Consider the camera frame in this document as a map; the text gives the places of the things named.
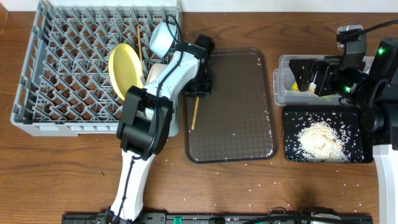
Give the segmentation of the wooden chopstick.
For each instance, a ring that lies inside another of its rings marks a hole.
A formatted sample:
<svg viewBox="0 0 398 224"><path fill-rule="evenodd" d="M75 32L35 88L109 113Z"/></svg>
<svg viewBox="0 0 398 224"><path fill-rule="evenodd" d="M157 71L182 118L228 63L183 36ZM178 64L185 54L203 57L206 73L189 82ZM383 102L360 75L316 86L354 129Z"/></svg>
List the wooden chopstick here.
<svg viewBox="0 0 398 224"><path fill-rule="evenodd" d="M193 110L193 119L192 119L191 130L195 129L199 100L200 100L200 97L197 96L196 100L195 100L195 107L194 107L194 110Z"/></svg>
<svg viewBox="0 0 398 224"><path fill-rule="evenodd" d="M142 63L142 43L141 43L141 31L139 24L136 26L137 30L137 39L138 39L138 47L139 47L139 60Z"/></svg>

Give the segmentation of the white shallow bowl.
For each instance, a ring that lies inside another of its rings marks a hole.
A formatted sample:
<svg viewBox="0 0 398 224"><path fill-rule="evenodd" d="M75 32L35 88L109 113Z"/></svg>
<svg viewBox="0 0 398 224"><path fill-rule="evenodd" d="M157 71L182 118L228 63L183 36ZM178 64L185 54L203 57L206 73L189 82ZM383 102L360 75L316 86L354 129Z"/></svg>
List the white shallow bowl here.
<svg viewBox="0 0 398 224"><path fill-rule="evenodd" d="M167 66L167 64L162 63L153 64L147 76L146 83L149 84L150 82L154 81L167 68Z"/></svg>

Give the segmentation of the light blue bowl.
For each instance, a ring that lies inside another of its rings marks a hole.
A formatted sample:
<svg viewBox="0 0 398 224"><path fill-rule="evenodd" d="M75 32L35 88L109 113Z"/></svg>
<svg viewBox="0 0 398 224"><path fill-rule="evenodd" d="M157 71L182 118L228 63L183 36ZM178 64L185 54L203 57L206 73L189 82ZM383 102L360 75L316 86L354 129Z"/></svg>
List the light blue bowl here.
<svg viewBox="0 0 398 224"><path fill-rule="evenodd" d="M177 35L177 26L161 22L153 31L149 42L149 48L156 56L164 57L171 48Z"/></svg>

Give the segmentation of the yellow round plate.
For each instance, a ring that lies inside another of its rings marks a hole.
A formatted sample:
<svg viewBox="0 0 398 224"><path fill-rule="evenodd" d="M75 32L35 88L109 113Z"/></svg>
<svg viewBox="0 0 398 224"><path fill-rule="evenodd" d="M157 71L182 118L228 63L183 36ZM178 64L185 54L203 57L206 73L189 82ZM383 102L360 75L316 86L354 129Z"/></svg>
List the yellow round plate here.
<svg viewBox="0 0 398 224"><path fill-rule="evenodd" d="M108 65L111 86L120 99L125 100L130 87L144 87L141 61L130 45L117 45L111 51Z"/></svg>

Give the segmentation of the white plastic cup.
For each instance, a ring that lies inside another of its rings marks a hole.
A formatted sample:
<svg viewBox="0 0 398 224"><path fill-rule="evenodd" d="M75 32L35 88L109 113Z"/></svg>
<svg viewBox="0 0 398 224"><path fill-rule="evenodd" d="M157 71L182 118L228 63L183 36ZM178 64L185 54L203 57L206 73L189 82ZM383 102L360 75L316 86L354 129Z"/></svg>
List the white plastic cup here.
<svg viewBox="0 0 398 224"><path fill-rule="evenodd" d="M145 116L148 120L152 120L155 114L155 109L146 108L145 109Z"/></svg>

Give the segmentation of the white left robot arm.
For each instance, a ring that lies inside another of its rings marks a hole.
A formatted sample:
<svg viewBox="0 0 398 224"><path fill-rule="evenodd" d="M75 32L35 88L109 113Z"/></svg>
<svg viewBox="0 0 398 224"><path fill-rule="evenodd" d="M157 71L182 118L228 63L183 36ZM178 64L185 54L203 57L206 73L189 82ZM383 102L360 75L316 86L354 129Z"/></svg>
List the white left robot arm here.
<svg viewBox="0 0 398 224"><path fill-rule="evenodd" d="M140 215L149 168L172 135L171 126L178 122L175 102L181 92L202 93L214 48L211 39L177 44L172 61L142 87L132 81L142 70L133 48L119 44L112 50L111 83L124 102L116 130L123 167L116 198L106 213L108 223L133 222Z"/></svg>

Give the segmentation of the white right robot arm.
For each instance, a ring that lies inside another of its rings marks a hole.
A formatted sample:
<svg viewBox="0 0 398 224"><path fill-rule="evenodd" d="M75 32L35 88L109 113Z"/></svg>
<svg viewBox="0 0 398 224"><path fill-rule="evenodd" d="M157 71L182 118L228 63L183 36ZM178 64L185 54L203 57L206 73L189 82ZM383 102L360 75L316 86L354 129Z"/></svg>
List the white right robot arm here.
<svg viewBox="0 0 398 224"><path fill-rule="evenodd" d="M366 43L345 43L342 56L289 61L300 91L315 84L317 96L340 95L356 108L373 148L379 184L381 223L397 223L397 38L381 40L364 72Z"/></svg>

